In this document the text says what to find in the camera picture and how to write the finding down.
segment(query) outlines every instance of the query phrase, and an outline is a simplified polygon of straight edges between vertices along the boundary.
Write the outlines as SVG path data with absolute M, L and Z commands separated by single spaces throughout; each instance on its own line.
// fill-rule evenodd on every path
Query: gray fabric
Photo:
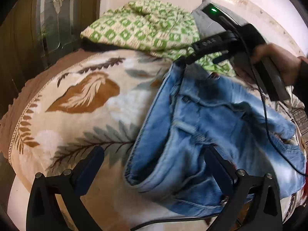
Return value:
M 192 11 L 192 15 L 196 21 L 196 25 L 198 27 L 201 39 L 225 31 L 222 26 L 220 26 L 217 22 L 213 21 L 205 13 L 202 12 L 202 9 L 206 7 L 210 2 L 211 0 L 202 0 L 201 5 Z M 231 16 L 239 25 L 244 25 L 248 23 L 245 19 L 234 13 L 232 10 L 227 9 L 226 7 L 216 3 L 213 4 L 226 12 L 229 16 Z

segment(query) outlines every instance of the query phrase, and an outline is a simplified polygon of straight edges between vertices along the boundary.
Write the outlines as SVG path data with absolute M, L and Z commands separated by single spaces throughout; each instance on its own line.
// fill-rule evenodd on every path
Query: pillow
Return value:
M 3 152 L 4 157 L 7 159 L 9 157 L 9 146 L 15 126 L 28 102 L 49 79 L 69 66 L 72 66 L 73 64 L 93 54 L 93 52 L 86 52 L 79 49 L 77 52 L 71 53 L 59 59 L 57 63 L 49 69 L 26 82 L 22 91 L 19 93 L 18 98 L 14 99 L 13 105 L 9 105 L 8 112 L 0 120 L 0 151 Z
M 172 60 L 192 54 L 194 50 L 190 45 L 200 40 L 194 17 L 189 12 L 158 0 L 135 0 L 108 10 L 80 36 L 94 43 L 142 50 Z M 213 64 L 212 60 L 220 55 L 220 52 L 212 53 L 196 62 L 206 70 L 234 76 L 228 60 Z

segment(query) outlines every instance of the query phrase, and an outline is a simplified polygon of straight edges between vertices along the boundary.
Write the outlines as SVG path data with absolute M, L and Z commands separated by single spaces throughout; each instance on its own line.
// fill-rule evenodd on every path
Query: metal screw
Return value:
M 226 196 L 219 204 L 220 204 L 221 206 L 224 206 L 224 205 L 227 204 L 228 200 L 229 200 L 229 196 Z
M 40 173 L 40 172 L 38 172 L 38 173 L 35 174 L 35 178 L 36 178 L 36 179 L 40 178 L 41 176 L 42 176 L 42 173 Z
M 246 174 L 246 172 L 245 172 L 245 170 L 244 169 L 238 169 L 238 174 L 240 175 L 240 176 L 244 176 L 245 174 Z
M 69 169 L 69 168 L 67 168 L 67 169 L 65 169 L 65 170 L 63 171 L 63 174 L 64 174 L 65 176 L 68 176 L 68 175 L 70 175 L 71 173 L 72 173 L 72 170 Z
M 267 174 L 266 174 L 266 177 L 269 178 L 269 179 L 272 179 L 272 178 L 273 178 L 273 176 L 272 176 L 270 173 L 267 173 Z
M 204 141 L 205 141 L 205 137 L 202 136 L 202 135 L 199 135 L 199 136 L 197 136 L 197 140 L 198 140 L 199 142 L 204 142 Z
M 189 102 L 189 101 L 190 101 L 190 99 L 189 99 L 187 96 L 184 96 L 184 97 L 182 98 L 182 100 L 183 100 L 184 102 Z

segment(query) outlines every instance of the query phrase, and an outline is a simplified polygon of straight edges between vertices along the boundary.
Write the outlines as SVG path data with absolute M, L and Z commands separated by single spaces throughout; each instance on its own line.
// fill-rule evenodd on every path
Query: brown leaf pattern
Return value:
M 58 83 L 57 83 L 57 87 L 59 88 L 60 86 L 60 82 L 69 75 L 69 73 L 64 73 L 63 75 L 60 76 L 60 78 L 58 79 Z
M 13 143 L 20 154 L 23 154 L 25 145 L 29 147 L 36 147 L 39 145 L 39 143 L 34 141 L 34 138 L 31 137 L 31 130 L 29 129 L 31 123 L 29 122 L 29 120 L 31 120 L 32 117 L 28 114 L 34 113 L 34 111 L 31 108 L 35 108 L 38 106 L 37 102 L 40 101 L 39 99 L 40 97 L 41 95 L 38 95 L 37 98 L 34 100 L 34 102 L 36 103 L 30 104 L 29 109 L 27 109 L 27 111 L 25 112 L 23 120 L 20 122 L 18 131 L 14 137 Z
M 125 60 L 125 58 L 121 58 L 121 57 L 118 57 L 118 58 L 110 58 L 108 59 L 108 61 L 102 63 L 102 64 L 98 64 L 98 65 L 93 65 L 93 66 L 89 66 L 89 67 L 86 67 L 82 70 L 79 70 L 78 73 L 79 74 L 83 74 L 83 73 L 86 73 L 88 72 L 89 70 L 91 71 L 94 71 L 94 70 L 101 70 L 102 68 L 106 69 L 108 68 L 109 66 L 113 67 L 115 64 L 116 65 L 119 65 L 120 63 L 122 63 L 123 61 Z
M 80 83 L 69 87 L 46 112 L 91 113 L 102 107 L 110 97 L 120 94 L 120 87 L 107 77 L 108 74 L 102 71 L 88 74 Z

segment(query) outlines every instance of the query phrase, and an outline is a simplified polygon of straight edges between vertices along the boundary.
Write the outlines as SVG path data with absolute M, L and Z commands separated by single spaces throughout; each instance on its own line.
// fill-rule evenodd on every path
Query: sleeve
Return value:
M 308 59 L 305 57 L 299 57 L 301 62 L 301 68 L 294 85 L 293 94 L 295 94 L 305 105 L 305 112 L 308 115 Z

